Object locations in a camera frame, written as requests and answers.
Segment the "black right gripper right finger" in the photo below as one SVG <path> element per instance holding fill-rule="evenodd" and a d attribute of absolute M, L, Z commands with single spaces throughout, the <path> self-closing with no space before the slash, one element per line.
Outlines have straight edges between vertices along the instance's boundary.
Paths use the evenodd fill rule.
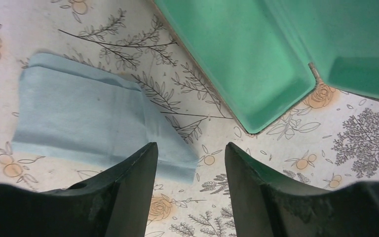
<path fill-rule="evenodd" d="M 294 180 L 234 143 L 225 166 L 239 237 L 379 237 L 379 181 L 328 191 Z"/>

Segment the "light blue cleaning cloth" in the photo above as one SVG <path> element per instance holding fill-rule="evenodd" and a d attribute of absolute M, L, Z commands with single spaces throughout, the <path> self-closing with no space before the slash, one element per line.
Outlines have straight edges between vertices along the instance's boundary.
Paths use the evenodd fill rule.
<path fill-rule="evenodd" d="M 197 155 L 135 82 L 50 53 L 30 58 L 14 150 L 109 168 L 149 142 L 158 175 L 193 181 Z"/>

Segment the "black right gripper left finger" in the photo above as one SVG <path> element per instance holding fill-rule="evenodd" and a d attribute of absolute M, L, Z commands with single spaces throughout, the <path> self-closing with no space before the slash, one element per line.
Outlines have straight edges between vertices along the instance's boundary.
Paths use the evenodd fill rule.
<path fill-rule="evenodd" d="M 158 146 L 150 142 L 64 190 L 0 184 L 0 237 L 142 237 L 157 161 Z"/>

